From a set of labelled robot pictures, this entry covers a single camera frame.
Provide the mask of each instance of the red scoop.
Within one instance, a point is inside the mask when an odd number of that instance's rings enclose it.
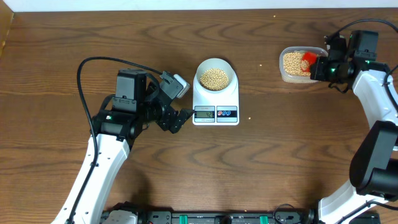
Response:
[[[312,52],[306,52],[303,55],[303,59],[301,59],[301,61],[307,61],[309,63],[307,68],[303,68],[303,63],[301,64],[301,70],[303,72],[309,72],[310,71],[310,66],[313,65],[316,61],[317,61],[317,54],[312,53]]]

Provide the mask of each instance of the wooden table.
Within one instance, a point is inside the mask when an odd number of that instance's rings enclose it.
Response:
[[[279,54],[324,47],[324,35],[367,17],[398,24],[398,9],[17,13],[0,60],[0,222],[48,223],[61,209],[89,138],[76,70],[100,55],[178,73],[191,84],[203,60],[228,59],[241,104],[237,127],[189,121],[172,135],[153,124],[119,171],[107,207],[127,200],[174,210],[313,206],[348,179],[369,126],[352,92],[283,82]],[[365,27],[380,31],[378,60],[394,66],[398,43],[390,27],[358,24],[343,34]],[[124,67],[85,67],[91,114],[114,93]],[[190,108],[192,90],[174,106]],[[398,221],[377,210],[383,223]]]

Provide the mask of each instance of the green connector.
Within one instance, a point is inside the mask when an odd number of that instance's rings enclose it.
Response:
[[[180,215],[180,224],[188,224],[188,215]]]
[[[268,224],[268,217],[267,216],[260,216],[260,224]]]

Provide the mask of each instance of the white kitchen scale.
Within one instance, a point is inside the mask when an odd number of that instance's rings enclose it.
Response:
[[[228,76],[228,86],[220,91],[207,90],[200,84],[200,77],[211,68],[219,68]],[[194,125],[238,125],[239,88],[238,77],[228,62],[211,58],[202,62],[193,78]]]

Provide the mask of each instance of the container of soybeans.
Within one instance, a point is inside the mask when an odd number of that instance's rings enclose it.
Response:
[[[306,52],[318,56],[328,56],[328,52],[319,47],[288,47],[279,56],[279,70],[282,79],[289,83],[315,83],[310,79],[310,72],[302,71],[302,57]]]

